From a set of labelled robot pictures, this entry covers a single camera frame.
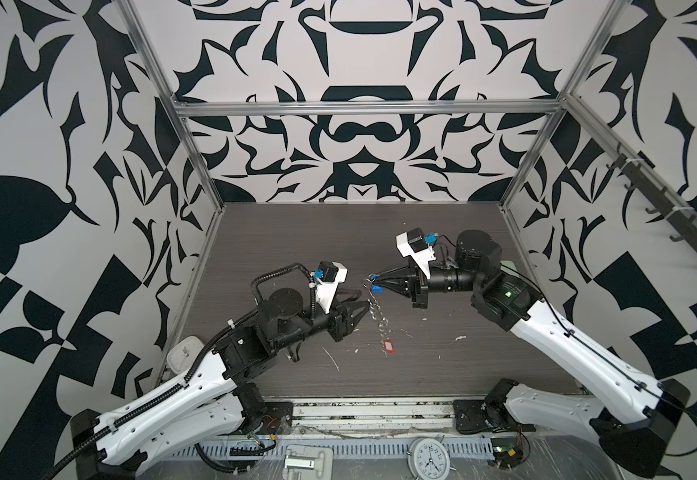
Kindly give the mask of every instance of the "plastic sheet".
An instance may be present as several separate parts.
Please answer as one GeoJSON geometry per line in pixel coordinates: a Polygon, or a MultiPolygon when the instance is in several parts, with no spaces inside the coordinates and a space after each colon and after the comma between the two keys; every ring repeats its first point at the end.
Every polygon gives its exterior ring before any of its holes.
{"type": "MultiPolygon", "coordinates": [[[[531,454],[526,462],[506,471],[489,466],[484,460],[453,458],[457,472],[450,472],[448,480],[621,480],[612,461],[597,446],[571,436],[527,433],[531,454]]],[[[139,480],[278,480],[282,478],[283,461],[262,460],[252,471],[234,476],[215,472],[201,461],[165,461],[153,466],[139,480]]],[[[361,480],[364,478],[391,478],[414,480],[407,462],[398,458],[389,460],[336,459],[332,468],[333,480],[361,480]]]]}

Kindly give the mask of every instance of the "black cable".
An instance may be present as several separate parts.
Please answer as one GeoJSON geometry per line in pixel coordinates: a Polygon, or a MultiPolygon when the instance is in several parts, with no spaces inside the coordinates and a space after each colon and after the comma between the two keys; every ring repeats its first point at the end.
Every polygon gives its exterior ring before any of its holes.
{"type": "Polygon", "coordinates": [[[263,454],[264,452],[268,452],[269,450],[273,450],[276,448],[276,439],[272,439],[273,443],[267,447],[263,448],[258,448],[257,450],[245,450],[244,448],[239,448],[239,447],[231,447],[228,450],[234,451],[234,452],[245,452],[250,455],[260,455],[263,454]]]}
{"type": "MultiPolygon", "coordinates": [[[[245,313],[244,315],[242,315],[241,318],[239,318],[239,320],[234,322],[234,327],[238,327],[238,326],[242,325],[244,322],[250,320],[251,318],[253,318],[256,315],[257,312],[258,312],[258,309],[254,308],[254,309],[250,310],[249,312],[245,313]]],[[[192,379],[194,377],[196,370],[199,370],[200,363],[202,363],[202,360],[207,355],[207,353],[209,353],[209,351],[212,350],[212,348],[215,346],[215,344],[218,343],[224,336],[228,335],[228,332],[230,332],[230,331],[231,331],[231,326],[229,325],[225,329],[216,333],[215,336],[213,336],[209,340],[209,342],[207,342],[205,344],[205,346],[202,347],[199,354],[196,356],[196,359],[189,367],[189,370],[186,370],[186,375],[183,377],[184,382],[188,382],[190,379],[192,379]]]]}
{"type": "Polygon", "coordinates": [[[125,423],[127,423],[130,420],[132,420],[133,418],[139,416],[141,413],[144,413],[148,410],[151,410],[152,408],[154,408],[155,406],[164,402],[165,400],[167,400],[171,396],[175,395],[176,393],[180,392],[181,390],[183,390],[183,385],[181,385],[181,384],[176,384],[176,385],[171,386],[170,389],[165,390],[159,396],[152,398],[148,402],[146,402],[146,403],[142,404],[141,406],[139,406],[138,408],[135,408],[134,410],[132,410],[132,412],[125,413],[123,416],[114,420],[113,426],[117,427],[117,428],[123,426],[125,423]]]}
{"type": "Polygon", "coordinates": [[[289,274],[290,272],[293,272],[294,270],[300,270],[301,273],[303,273],[305,275],[305,277],[308,279],[309,283],[311,282],[311,280],[312,280],[311,272],[309,272],[308,269],[305,266],[303,266],[303,264],[297,264],[297,263],[283,266],[282,268],[268,272],[267,274],[258,275],[250,283],[250,290],[252,290],[252,295],[255,296],[256,304],[260,305],[261,303],[263,303],[263,295],[261,295],[260,290],[258,289],[258,285],[260,285],[261,283],[267,282],[273,278],[277,278],[277,276],[289,274]]]}
{"type": "Polygon", "coordinates": [[[527,438],[527,436],[522,432],[519,432],[519,435],[521,435],[522,438],[525,439],[525,443],[527,444],[527,455],[525,455],[525,450],[523,449],[522,450],[522,459],[519,463],[517,463],[517,467],[522,465],[523,463],[525,463],[527,461],[527,459],[530,457],[530,452],[532,451],[532,449],[530,447],[530,440],[527,438]]]}
{"type": "MultiPolygon", "coordinates": [[[[202,446],[199,443],[194,444],[194,448],[196,449],[196,453],[200,456],[203,462],[207,464],[210,468],[213,470],[216,470],[218,472],[223,472],[223,473],[247,473],[250,470],[252,470],[252,467],[249,469],[241,469],[241,468],[234,468],[231,466],[225,466],[223,464],[220,464],[214,460],[212,460],[210,457],[207,456],[207,454],[204,452],[202,449],[202,446]]],[[[276,448],[276,439],[273,441],[273,443],[267,447],[264,448],[259,448],[257,450],[251,450],[251,451],[246,451],[244,448],[230,448],[229,451],[236,451],[236,452],[245,452],[248,453],[250,456],[255,456],[255,455],[262,455],[265,452],[268,452],[269,450],[273,450],[276,448]]]]}
{"type": "Polygon", "coordinates": [[[81,455],[81,453],[87,450],[89,447],[94,446],[98,440],[108,435],[110,432],[110,427],[103,427],[100,431],[89,437],[84,442],[80,443],[68,455],[63,457],[60,460],[60,462],[56,463],[49,470],[47,470],[44,476],[42,477],[42,480],[51,480],[52,478],[55,478],[55,475],[59,474],[60,471],[63,470],[68,464],[70,464],[72,460],[81,455]]]}
{"type": "Polygon", "coordinates": [[[212,460],[210,457],[207,456],[207,454],[204,452],[204,450],[202,450],[202,446],[199,443],[195,443],[194,448],[196,449],[196,453],[200,456],[202,461],[205,462],[205,464],[208,467],[212,468],[213,470],[216,470],[217,472],[239,474],[239,473],[247,473],[251,470],[251,468],[250,469],[245,468],[244,470],[242,470],[240,468],[232,468],[230,466],[225,466],[225,465],[219,464],[218,462],[212,460]]]}
{"type": "Polygon", "coordinates": [[[314,272],[308,273],[308,297],[311,300],[311,324],[314,325],[314,319],[316,318],[316,282],[314,280],[314,272]]]}
{"type": "MultiPolygon", "coordinates": [[[[679,406],[679,405],[675,405],[673,402],[670,402],[670,401],[666,400],[665,398],[662,398],[660,395],[656,394],[655,392],[651,392],[651,390],[649,390],[648,388],[646,388],[646,386],[645,386],[645,384],[644,384],[643,382],[638,382],[637,380],[631,378],[631,376],[629,376],[629,375],[628,375],[627,373],[625,373],[623,370],[621,370],[620,368],[618,368],[618,366],[616,366],[614,363],[612,363],[610,360],[608,360],[604,355],[602,355],[602,354],[599,353],[598,351],[594,350],[592,346],[588,345],[588,344],[585,343],[583,340],[581,340],[581,339],[579,339],[578,337],[576,337],[576,336],[575,336],[575,332],[573,332],[573,331],[571,331],[570,329],[568,329],[567,327],[565,327],[565,324],[562,323],[562,321],[559,319],[559,316],[557,315],[557,312],[554,310],[554,307],[551,306],[551,302],[548,301],[546,295],[543,293],[543,291],[542,291],[541,288],[537,285],[537,283],[535,283],[533,280],[530,280],[530,279],[527,278],[525,275],[520,274],[519,272],[517,272],[516,270],[514,270],[514,269],[511,268],[510,266],[501,265],[501,268],[506,268],[506,269],[508,269],[508,270],[511,270],[511,271],[514,272],[515,274],[521,276],[523,279],[525,279],[527,282],[529,282],[532,286],[534,286],[535,289],[536,289],[538,292],[541,293],[541,295],[544,297],[544,299],[545,299],[545,301],[546,301],[546,304],[548,305],[549,310],[551,310],[551,314],[554,315],[554,318],[556,319],[557,323],[559,324],[559,326],[562,327],[562,329],[565,331],[565,333],[567,334],[567,336],[569,336],[569,337],[571,337],[571,338],[574,338],[574,339],[577,340],[581,345],[585,346],[588,350],[592,351],[592,352],[593,352],[594,354],[596,354],[600,359],[604,360],[604,362],[606,362],[608,365],[610,365],[612,368],[614,368],[617,372],[619,372],[620,374],[622,374],[626,379],[628,379],[629,381],[631,381],[636,387],[638,387],[638,389],[644,390],[645,392],[649,393],[651,396],[657,398],[658,401],[664,402],[664,403],[666,403],[666,404],[672,406],[673,408],[676,408],[676,409],[679,410],[681,413],[686,413],[687,416],[689,416],[690,419],[693,420],[693,421],[697,424],[697,416],[695,416],[693,413],[691,413],[690,410],[688,410],[687,408],[681,407],[681,406],[679,406]]],[[[684,456],[692,455],[692,454],[694,454],[695,452],[697,452],[697,447],[693,448],[692,450],[689,450],[688,452],[677,453],[677,454],[668,454],[668,453],[666,453],[666,454],[664,454],[664,455],[669,456],[669,457],[684,457],[684,456]]]]}
{"type": "Polygon", "coordinates": [[[485,427],[485,428],[479,428],[478,430],[458,430],[458,433],[461,435],[477,435],[478,433],[485,433],[485,432],[490,432],[490,433],[495,433],[496,427],[485,427]]]}
{"type": "Polygon", "coordinates": [[[450,245],[452,245],[454,248],[456,248],[456,249],[458,248],[455,244],[452,243],[452,241],[447,237],[447,235],[437,235],[437,240],[439,240],[440,238],[444,238],[444,239],[447,240],[448,243],[449,243],[450,245]]]}
{"type": "MultiPolygon", "coordinates": [[[[113,425],[117,428],[123,426],[125,423],[129,422],[133,418],[139,416],[140,414],[151,410],[155,406],[159,405],[160,403],[164,402],[171,396],[175,395],[176,393],[180,392],[183,390],[182,385],[173,385],[170,389],[167,389],[165,392],[162,392],[159,396],[156,396],[149,400],[148,402],[142,404],[138,408],[135,408],[132,410],[132,412],[128,412],[125,415],[117,418],[114,420],[113,425]]],[[[82,452],[87,450],[88,448],[95,446],[98,440],[103,438],[104,436],[108,435],[111,433],[111,427],[104,427],[100,431],[94,433],[91,437],[89,437],[87,440],[84,442],[80,443],[78,446],[75,447],[74,450],[72,450],[68,455],[63,457],[60,462],[56,463],[54,466],[52,466],[47,472],[44,474],[42,477],[42,480],[51,480],[52,478],[55,478],[55,475],[60,473],[61,470],[63,470],[69,463],[71,463],[72,460],[74,460],[76,457],[80,456],[82,452]]]]}
{"type": "Polygon", "coordinates": [[[450,249],[448,248],[447,245],[445,245],[445,244],[440,244],[440,243],[439,243],[439,238],[437,239],[437,241],[434,242],[435,252],[436,252],[436,247],[437,247],[437,245],[441,246],[441,248],[439,249],[439,253],[440,253],[441,258],[442,258],[441,264],[442,264],[443,266],[446,266],[446,265],[447,265],[447,260],[448,260],[448,258],[449,258],[449,256],[450,256],[450,249]]]}
{"type": "Polygon", "coordinates": [[[303,343],[303,340],[298,342],[298,345],[296,346],[296,351],[295,353],[292,352],[292,345],[287,345],[287,353],[290,355],[290,360],[292,360],[293,363],[298,363],[300,362],[300,346],[301,343],[303,343]]]}
{"type": "MultiPolygon", "coordinates": [[[[253,316],[255,316],[257,312],[257,309],[250,310],[247,312],[242,318],[240,318],[238,321],[234,323],[234,326],[238,326],[253,316]]],[[[200,350],[199,355],[197,358],[194,360],[194,363],[191,365],[190,369],[186,372],[186,375],[183,377],[183,380],[185,382],[188,382],[193,376],[194,373],[196,373],[196,370],[199,369],[200,363],[202,362],[202,359],[207,355],[207,353],[215,346],[216,343],[218,343],[219,340],[221,340],[228,332],[231,330],[231,326],[226,327],[225,329],[221,330],[218,332],[204,347],[202,347],[202,350],[200,350]]],[[[123,416],[117,418],[113,425],[117,428],[123,426],[125,423],[129,422],[133,418],[141,415],[142,413],[151,410],[155,406],[159,405],[160,403],[164,402],[171,396],[175,395],[176,393],[180,392],[183,390],[183,385],[176,384],[173,385],[170,389],[167,389],[165,392],[162,392],[159,396],[156,396],[149,400],[148,402],[142,404],[138,408],[135,408],[132,410],[132,412],[128,412],[124,414],[123,416]]],[[[100,431],[95,433],[93,436],[89,437],[87,440],[79,444],[74,450],[72,450],[68,455],[63,457],[63,459],[60,460],[57,464],[52,466],[47,472],[44,474],[42,477],[42,480],[51,480],[52,478],[55,478],[55,476],[60,473],[61,470],[63,470],[69,463],[71,463],[72,460],[74,460],[76,457],[82,454],[85,450],[87,450],[89,447],[94,446],[95,443],[97,443],[98,440],[103,438],[104,436],[108,435],[111,433],[111,428],[110,427],[105,427],[102,428],[100,431]]]]}
{"type": "Polygon", "coordinates": [[[684,453],[664,453],[664,455],[665,455],[665,456],[668,456],[668,457],[686,457],[686,456],[689,456],[689,455],[694,454],[695,452],[697,452],[697,447],[693,448],[693,449],[690,450],[689,452],[684,452],[684,453]]]}

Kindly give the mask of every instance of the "white debris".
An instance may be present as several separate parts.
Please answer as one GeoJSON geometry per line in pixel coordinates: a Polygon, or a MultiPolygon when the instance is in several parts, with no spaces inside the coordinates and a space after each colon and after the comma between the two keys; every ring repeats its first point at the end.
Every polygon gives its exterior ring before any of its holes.
{"type": "Polygon", "coordinates": [[[332,358],[332,355],[330,355],[330,352],[327,351],[324,347],[322,347],[322,350],[324,350],[324,353],[327,354],[328,357],[330,357],[330,360],[332,360],[332,364],[335,365],[335,369],[338,370],[339,372],[341,371],[341,368],[338,366],[337,363],[335,363],[335,359],[332,358]]]}

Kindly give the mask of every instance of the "metal rail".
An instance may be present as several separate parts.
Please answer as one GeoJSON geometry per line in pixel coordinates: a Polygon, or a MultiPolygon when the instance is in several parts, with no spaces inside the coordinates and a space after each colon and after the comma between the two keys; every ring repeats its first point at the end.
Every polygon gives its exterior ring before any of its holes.
{"type": "Polygon", "coordinates": [[[181,117],[341,114],[546,113],[558,109],[553,98],[530,100],[410,100],[175,103],[181,117]]]}
{"type": "MultiPolygon", "coordinates": [[[[584,51],[578,58],[577,63],[575,63],[573,72],[570,73],[570,77],[567,78],[565,86],[562,87],[559,95],[557,95],[559,101],[561,101],[565,95],[576,92],[586,80],[593,63],[602,53],[607,42],[610,41],[615,25],[621,17],[623,10],[630,4],[631,0],[611,0],[610,4],[607,5],[607,8],[605,8],[602,14],[602,18],[594,28],[588,43],[586,43],[584,51]]],[[[525,157],[519,165],[519,169],[517,169],[516,175],[511,179],[503,198],[501,198],[501,205],[503,205],[504,208],[511,206],[511,202],[514,201],[514,198],[516,198],[522,190],[525,181],[527,181],[527,177],[530,175],[533,168],[535,168],[535,164],[541,157],[541,152],[554,135],[554,132],[557,130],[557,127],[559,127],[559,123],[564,116],[565,112],[563,110],[547,116],[546,123],[538,130],[538,135],[535,136],[530,149],[527,150],[525,157]]]]}
{"type": "Polygon", "coordinates": [[[575,95],[566,95],[563,107],[631,180],[629,190],[639,190],[653,205],[649,214],[660,214],[679,233],[671,236],[675,242],[685,241],[697,253],[697,212],[651,166],[626,145],[585,101],[575,95]]]}
{"type": "Polygon", "coordinates": [[[196,147],[196,143],[194,143],[191,132],[175,111],[172,102],[172,90],[167,83],[164,71],[160,66],[159,60],[156,58],[151,43],[148,41],[146,30],[138,16],[138,12],[132,4],[132,0],[116,0],[116,5],[119,6],[119,11],[127,28],[127,32],[130,35],[132,46],[135,47],[135,51],[138,52],[143,61],[143,67],[146,69],[149,79],[153,83],[159,95],[159,99],[162,101],[162,106],[167,113],[167,117],[170,119],[172,128],[175,130],[181,144],[183,144],[186,149],[189,161],[200,178],[202,188],[210,197],[212,206],[219,212],[223,206],[223,200],[221,200],[218,189],[215,187],[215,182],[212,181],[204,157],[196,147]]]}

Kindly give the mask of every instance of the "white alarm clock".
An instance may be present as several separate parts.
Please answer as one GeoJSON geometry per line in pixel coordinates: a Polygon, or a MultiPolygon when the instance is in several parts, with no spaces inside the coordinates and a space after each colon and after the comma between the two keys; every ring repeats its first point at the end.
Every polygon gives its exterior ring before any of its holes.
{"type": "Polygon", "coordinates": [[[418,480],[444,480],[450,472],[447,448],[433,438],[419,438],[410,446],[407,463],[418,480]]]}

